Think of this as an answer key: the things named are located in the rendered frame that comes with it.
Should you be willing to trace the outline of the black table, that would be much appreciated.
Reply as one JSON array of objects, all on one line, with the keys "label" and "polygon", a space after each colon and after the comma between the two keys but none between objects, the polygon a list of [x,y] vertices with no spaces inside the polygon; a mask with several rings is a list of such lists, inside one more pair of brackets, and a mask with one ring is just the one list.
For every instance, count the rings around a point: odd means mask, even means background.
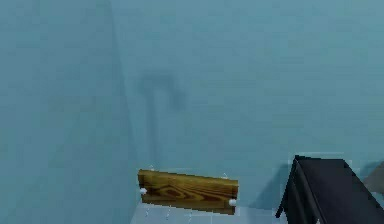
[{"label": "black table", "polygon": [[384,224],[384,209],[343,159],[296,155],[281,203],[287,224]]}]

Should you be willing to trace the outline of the wooden wall coatrack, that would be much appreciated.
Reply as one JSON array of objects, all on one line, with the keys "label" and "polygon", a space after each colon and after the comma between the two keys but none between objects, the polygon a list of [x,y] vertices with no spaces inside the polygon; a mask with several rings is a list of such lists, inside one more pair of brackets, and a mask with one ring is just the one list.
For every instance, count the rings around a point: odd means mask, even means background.
[{"label": "wooden wall coatrack", "polygon": [[142,203],[220,215],[236,213],[240,188],[236,179],[139,169],[137,180]]}]

